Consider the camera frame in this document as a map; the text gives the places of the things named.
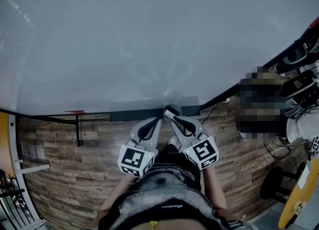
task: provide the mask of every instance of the table surface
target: table surface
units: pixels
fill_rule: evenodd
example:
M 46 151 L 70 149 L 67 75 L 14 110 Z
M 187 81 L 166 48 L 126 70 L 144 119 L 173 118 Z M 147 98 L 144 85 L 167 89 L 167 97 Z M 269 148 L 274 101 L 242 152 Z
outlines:
M 15 177 L 9 143 L 8 114 L 0 112 L 0 169 Z
M 295 214 L 294 205 L 296 204 L 296 202 L 302 201 L 307 203 L 314 192 L 319 174 L 319 159 L 312 159 L 310 161 L 310 164 L 311 169 L 309 170 L 309 175 L 307 177 L 304 188 L 300 189 L 298 184 L 296 183 L 287 199 L 284 210 L 281 213 L 279 219 L 278 226 L 280 229 L 284 229 L 286 224 Z

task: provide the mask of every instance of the wooden floor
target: wooden floor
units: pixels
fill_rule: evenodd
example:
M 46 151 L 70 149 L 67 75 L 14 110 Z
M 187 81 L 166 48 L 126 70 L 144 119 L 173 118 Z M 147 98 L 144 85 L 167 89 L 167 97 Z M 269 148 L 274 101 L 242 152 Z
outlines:
M 275 166 L 295 171 L 293 158 L 275 160 L 262 141 L 244 140 L 235 124 L 234 100 L 220 104 L 204 126 L 215 138 L 220 152 L 216 170 L 226 195 L 228 208 L 239 219 L 251 219 L 274 201 L 263 201 L 259 189 L 267 172 Z M 210 109 L 202 112 L 203 120 Z M 97 213 L 104 199 L 120 181 L 117 167 L 120 147 L 137 121 L 81 123 L 84 145 L 76 146 L 75 126 L 22 118 L 19 141 L 25 165 L 50 164 L 50 169 L 26 174 L 33 201 L 53 230 L 83 227 Z M 162 124 L 160 143 L 173 135 Z M 285 154 L 286 149 L 279 151 Z M 303 146 L 293 149 L 297 164 L 304 161 Z

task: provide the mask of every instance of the stool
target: stool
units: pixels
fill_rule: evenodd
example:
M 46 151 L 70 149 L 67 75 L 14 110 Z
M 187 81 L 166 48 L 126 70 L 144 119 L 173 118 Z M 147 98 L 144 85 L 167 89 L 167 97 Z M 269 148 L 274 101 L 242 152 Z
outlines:
M 260 188 L 261 199 L 273 198 L 276 201 L 285 204 L 287 200 L 276 194 L 278 192 L 283 195 L 289 196 L 291 193 L 291 190 L 287 188 L 283 188 L 281 186 L 283 178 L 288 177 L 297 181 L 299 177 L 301 176 L 302 172 L 304 171 L 305 167 L 306 167 L 306 164 L 301 163 L 300 166 L 298 167 L 297 173 L 285 172 L 281 167 L 276 167 L 272 169 L 267 174 L 265 180 L 263 181 L 263 184 L 261 185 L 261 188 Z

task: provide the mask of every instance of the red object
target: red object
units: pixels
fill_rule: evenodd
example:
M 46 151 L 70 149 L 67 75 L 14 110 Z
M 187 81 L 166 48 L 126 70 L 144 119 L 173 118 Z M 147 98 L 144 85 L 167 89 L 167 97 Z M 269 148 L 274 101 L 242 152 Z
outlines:
M 81 110 L 81 111 L 64 111 L 65 113 L 75 113 L 75 114 L 84 114 L 85 110 Z
M 312 22 L 309 27 L 314 28 L 316 25 L 318 25 L 318 23 L 319 23 L 319 17 L 317 17 L 317 19 L 314 22 Z

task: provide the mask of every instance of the person's arm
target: person's arm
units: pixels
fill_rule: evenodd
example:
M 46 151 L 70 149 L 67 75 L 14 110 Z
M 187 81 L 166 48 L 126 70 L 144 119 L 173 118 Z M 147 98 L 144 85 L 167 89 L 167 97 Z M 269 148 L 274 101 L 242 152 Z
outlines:
M 236 220 L 235 217 L 227 211 L 227 203 L 224 192 L 221 188 L 214 166 L 209 166 L 203 170 L 205 196 L 212 204 L 214 210 L 224 217 L 227 221 Z
M 102 204 L 100 211 L 98 212 L 97 216 L 89 222 L 84 229 L 87 228 L 95 228 L 99 225 L 99 221 L 101 218 L 106 216 L 109 213 L 110 208 L 112 207 L 114 201 L 122 194 L 127 192 L 131 185 L 137 181 L 137 177 L 130 176 L 125 174 L 119 184 L 113 189 L 111 194 L 107 197 L 107 199 Z

